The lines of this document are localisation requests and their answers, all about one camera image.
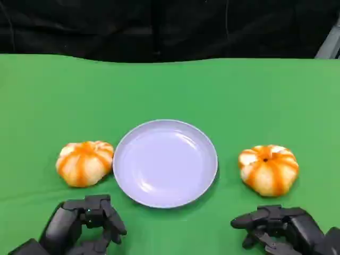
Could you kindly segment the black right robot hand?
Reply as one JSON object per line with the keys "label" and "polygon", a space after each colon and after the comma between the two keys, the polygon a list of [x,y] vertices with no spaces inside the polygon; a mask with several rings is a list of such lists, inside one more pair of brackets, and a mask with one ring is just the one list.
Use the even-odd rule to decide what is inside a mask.
{"label": "black right robot hand", "polygon": [[260,244],[266,254],[313,254],[325,237],[312,216],[300,207],[259,206],[231,220],[231,226],[247,231],[244,249]]}

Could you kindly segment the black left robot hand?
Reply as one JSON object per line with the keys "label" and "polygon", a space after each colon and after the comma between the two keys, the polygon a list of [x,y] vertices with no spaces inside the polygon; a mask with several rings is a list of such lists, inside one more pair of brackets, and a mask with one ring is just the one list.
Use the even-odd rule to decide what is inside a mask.
{"label": "black left robot hand", "polygon": [[[103,229],[100,237],[76,244],[82,226]],[[111,242],[121,244],[125,225],[107,194],[61,202],[45,226],[39,244],[49,254],[106,254]]]}

